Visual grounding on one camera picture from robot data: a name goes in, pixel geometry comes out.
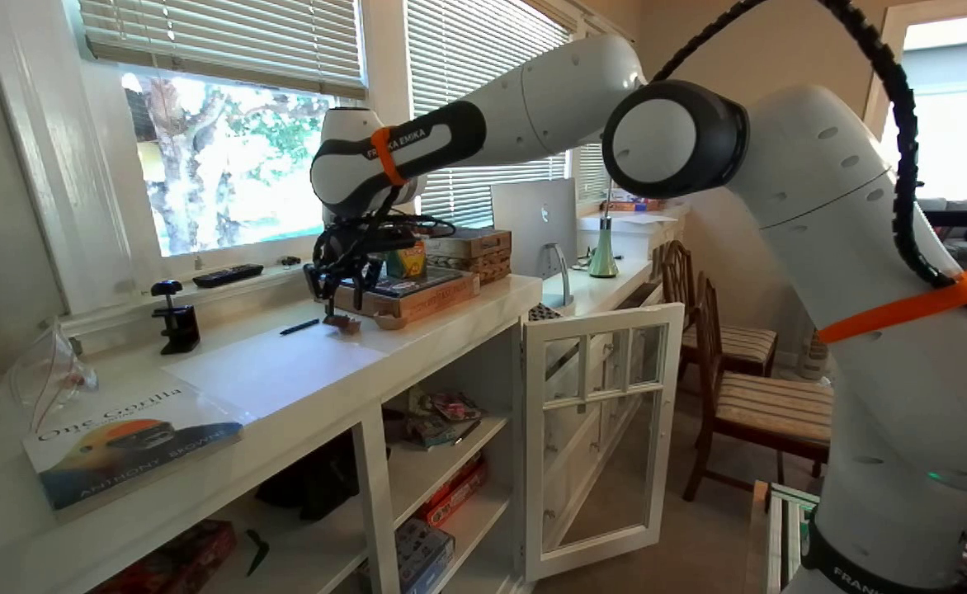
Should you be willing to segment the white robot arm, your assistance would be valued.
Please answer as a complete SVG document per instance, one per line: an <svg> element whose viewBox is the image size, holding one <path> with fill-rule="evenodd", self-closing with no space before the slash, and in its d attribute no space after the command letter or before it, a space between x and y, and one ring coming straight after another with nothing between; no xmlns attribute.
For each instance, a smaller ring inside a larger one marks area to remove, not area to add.
<svg viewBox="0 0 967 594"><path fill-rule="evenodd" d="M796 292L833 356L827 478L793 594L955 594L967 535L967 266L915 193L910 149L885 156L826 84L732 102L644 74L619 37L532 56L408 123L326 135L311 185L331 213L332 288L395 238L391 200L454 165L519 165L582 143L636 198L695 198Z"/></svg>

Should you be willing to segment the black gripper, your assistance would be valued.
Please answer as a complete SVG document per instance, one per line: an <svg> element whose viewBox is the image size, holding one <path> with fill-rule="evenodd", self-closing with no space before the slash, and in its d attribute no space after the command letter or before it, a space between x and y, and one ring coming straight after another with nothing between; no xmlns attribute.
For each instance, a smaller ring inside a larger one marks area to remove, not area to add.
<svg viewBox="0 0 967 594"><path fill-rule="evenodd" d="M339 306L339 288L353 281L359 290L370 290L378 276L378 254L411 246L415 216L411 213L365 213L332 222L312 242L312 261L306 262L306 281L316 297L326 297L326 317L351 317Z"/></svg>

